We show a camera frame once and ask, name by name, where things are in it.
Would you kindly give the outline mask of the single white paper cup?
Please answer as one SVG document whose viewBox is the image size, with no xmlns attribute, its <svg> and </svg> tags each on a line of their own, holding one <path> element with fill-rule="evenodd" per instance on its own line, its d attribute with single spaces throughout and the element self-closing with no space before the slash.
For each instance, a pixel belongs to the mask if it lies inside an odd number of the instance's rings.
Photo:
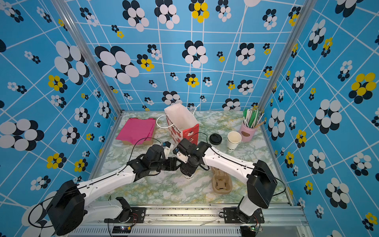
<svg viewBox="0 0 379 237">
<path fill-rule="evenodd" d="M 187 176 L 187 175 L 183 175 L 183 177 L 184 177 L 185 179 L 187 179 L 187 180 L 191 180 L 191 179 L 194 178 L 194 176 Z"/>
</svg>

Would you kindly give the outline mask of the brown pulp cup carrier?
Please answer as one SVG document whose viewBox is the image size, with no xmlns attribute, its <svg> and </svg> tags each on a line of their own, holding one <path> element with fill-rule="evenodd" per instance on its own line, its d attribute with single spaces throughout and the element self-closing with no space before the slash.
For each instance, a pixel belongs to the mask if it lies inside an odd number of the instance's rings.
<svg viewBox="0 0 379 237">
<path fill-rule="evenodd" d="M 226 195 L 233 189 L 233 182 L 229 174 L 224 171 L 211 167 L 213 171 L 212 189 L 217 194 Z"/>
</svg>

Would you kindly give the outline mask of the white paper cup stack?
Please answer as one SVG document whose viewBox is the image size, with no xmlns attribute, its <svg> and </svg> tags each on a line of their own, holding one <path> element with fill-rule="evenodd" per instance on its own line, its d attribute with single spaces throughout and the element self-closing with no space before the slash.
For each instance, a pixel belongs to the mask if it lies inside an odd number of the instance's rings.
<svg viewBox="0 0 379 237">
<path fill-rule="evenodd" d="M 241 141 L 242 141 L 242 136 L 239 132 L 237 131 L 229 132 L 227 136 L 227 149 L 229 151 L 234 151 Z"/>
</svg>

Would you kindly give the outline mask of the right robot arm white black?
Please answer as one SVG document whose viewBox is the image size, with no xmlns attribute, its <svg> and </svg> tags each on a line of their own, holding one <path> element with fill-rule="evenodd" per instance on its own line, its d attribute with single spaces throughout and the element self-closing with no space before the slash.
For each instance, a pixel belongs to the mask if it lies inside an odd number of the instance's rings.
<svg viewBox="0 0 379 237">
<path fill-rule="evenodd" d="M 217 168 L 247 186 L 247 195 L 236 208 L 236 216 L 242 223 L 264 222 L 263 209 L 267 209 L 277 186 L 277 179 L 269 166 L 261 160 L 244 161 L 225 154 L 206 142 L 197 145 L 183 139 L 173 153 L 182 162 L 183 175 L 191 177 L 201 165 Z"/>
</svg>

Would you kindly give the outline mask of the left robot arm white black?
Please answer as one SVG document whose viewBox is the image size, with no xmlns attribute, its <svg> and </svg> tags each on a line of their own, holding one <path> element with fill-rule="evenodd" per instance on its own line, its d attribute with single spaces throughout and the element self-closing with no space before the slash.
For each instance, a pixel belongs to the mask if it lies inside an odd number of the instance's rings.
<svg viewBox="0 0 379 237">
<path fill-rule="evenodd" d="M 176 171 L 183 161 L 169 157 L 168 153 L 170 148 L 155 144 L 145 154 L 113 172 L 77 184 L 72 181 L 62 184 L 46 209 L 54 234 L 64 236 L 83 222 L 98 219 L 135 223 L 130 204 L 123 197 L 101 203 L 99 207 L 90 204 L 106 193 L 150 176 L 152 172 Z"/>
</svg>

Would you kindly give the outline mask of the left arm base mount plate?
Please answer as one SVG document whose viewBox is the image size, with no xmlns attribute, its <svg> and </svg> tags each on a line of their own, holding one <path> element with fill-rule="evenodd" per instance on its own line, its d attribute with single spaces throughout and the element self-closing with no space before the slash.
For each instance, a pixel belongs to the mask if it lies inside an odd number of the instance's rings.
<svg viewBox="0 0 379 237">
<path fill-rule="evenodd" d="M 143 223 L 145 220 L 147 209 L 145 207 L 131 207 L 130 209 L 123 210 L 116 218 L 106 218 L 105 223 L 128 223 L 136 224 Z"/>
</svg>

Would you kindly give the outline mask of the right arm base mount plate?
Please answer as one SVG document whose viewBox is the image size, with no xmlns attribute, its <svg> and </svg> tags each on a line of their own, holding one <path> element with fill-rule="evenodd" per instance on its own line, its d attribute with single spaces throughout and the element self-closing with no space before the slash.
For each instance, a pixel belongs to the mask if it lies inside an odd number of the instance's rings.
<svg viewBox="0 0 379 237">
<path fill-rule="evenodd" d="M 261 208 L 258 208 L 253 215 L 247 216 L 237 207 L 225 207 L 221 212 L 226 224 L 263 224 L 265 219 Z"/>
</svg>

